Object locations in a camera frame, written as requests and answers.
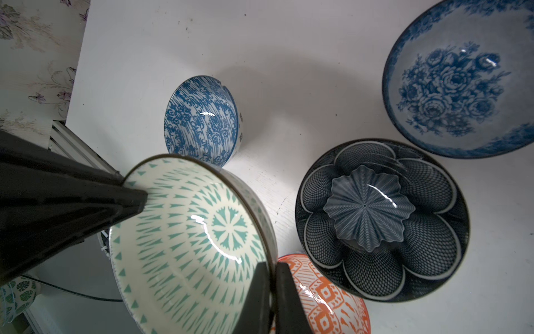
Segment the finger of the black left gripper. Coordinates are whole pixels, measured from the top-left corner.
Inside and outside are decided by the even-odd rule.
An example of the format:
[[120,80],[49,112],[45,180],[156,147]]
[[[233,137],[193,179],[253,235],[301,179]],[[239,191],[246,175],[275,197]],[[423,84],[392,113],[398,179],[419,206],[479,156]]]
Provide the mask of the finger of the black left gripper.
[[1,284],[140,214],[147,193],[107,173],[1,133]]

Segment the white green patterned bowl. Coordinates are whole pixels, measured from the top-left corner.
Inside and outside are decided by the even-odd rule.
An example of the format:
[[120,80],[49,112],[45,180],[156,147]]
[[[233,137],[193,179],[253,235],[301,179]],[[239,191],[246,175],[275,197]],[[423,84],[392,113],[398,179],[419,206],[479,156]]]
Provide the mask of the white green patterned bowl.
[[259,263],[273,273],[273,224],[229,171],[176,154],[135,166],[124,186],[143,211],[110,230],[113,273],[143,333],[231,333]]

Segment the blue floral swirl bowl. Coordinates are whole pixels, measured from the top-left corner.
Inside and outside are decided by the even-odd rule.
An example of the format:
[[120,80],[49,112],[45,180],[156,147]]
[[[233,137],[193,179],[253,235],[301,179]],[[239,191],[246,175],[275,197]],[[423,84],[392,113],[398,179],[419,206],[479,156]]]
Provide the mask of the blue floral swirl bowl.
[[170,154],[221,168],[243,141],[243,116],[221,81],[195,76],[170,97],[164,116],[164,140]]

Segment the blue rose bowl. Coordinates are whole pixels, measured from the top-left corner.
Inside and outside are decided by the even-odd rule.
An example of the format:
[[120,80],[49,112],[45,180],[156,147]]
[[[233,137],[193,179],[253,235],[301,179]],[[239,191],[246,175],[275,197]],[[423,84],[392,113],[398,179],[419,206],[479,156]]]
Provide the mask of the blue rose bowl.
[[533,142],[532,1],[441,1],[399,36],[382,98],[409,142],[454,159]]

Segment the dark navy petal bowl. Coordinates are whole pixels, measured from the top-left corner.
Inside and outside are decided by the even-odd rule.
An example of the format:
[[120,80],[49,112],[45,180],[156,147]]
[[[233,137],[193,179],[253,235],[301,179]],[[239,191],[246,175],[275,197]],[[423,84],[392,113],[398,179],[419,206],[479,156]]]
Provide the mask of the dark navy petal bowl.
[[419,149],[385,139],[332,148],[296,198],[298,238],[331,282],[363,299],[420,299],[461,265],[469,211],[451,175]]

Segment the aluminium front rail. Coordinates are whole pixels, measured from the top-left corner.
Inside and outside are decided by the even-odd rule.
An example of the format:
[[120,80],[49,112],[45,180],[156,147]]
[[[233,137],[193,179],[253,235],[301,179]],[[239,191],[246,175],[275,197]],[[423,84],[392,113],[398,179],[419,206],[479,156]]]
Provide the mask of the aluminium front rail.
[[85,144],[62,121],[54,121],[51,126],[48,150],[80,164],[111,174],[120,173]]

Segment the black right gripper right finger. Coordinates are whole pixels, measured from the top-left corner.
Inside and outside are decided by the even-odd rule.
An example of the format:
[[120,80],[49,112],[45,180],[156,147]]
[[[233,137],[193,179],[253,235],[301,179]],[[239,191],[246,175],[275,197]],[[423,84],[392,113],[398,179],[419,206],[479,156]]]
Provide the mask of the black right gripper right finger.
[[290,267],[287,263],[279,262],[275,272],[275,332],[309,333],[312,334],[310,324],[298,295]]

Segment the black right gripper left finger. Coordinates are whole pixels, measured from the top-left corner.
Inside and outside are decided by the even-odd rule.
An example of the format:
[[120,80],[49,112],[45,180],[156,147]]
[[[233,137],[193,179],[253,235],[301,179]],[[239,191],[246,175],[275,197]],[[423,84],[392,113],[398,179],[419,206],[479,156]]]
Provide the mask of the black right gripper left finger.
[[271,284],[268,266],[260,262],[243,304],[233,334],[269,333],[271,325]]

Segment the orange patterned bowl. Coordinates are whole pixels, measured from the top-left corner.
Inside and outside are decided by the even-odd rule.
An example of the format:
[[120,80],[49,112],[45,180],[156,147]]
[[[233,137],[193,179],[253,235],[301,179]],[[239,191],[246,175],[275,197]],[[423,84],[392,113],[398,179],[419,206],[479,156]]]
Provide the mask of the orange patterned bowl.
[[370,333],[371,320],[363,299],[330,282],[304,254],[279,258],[289,265],[313,333]]

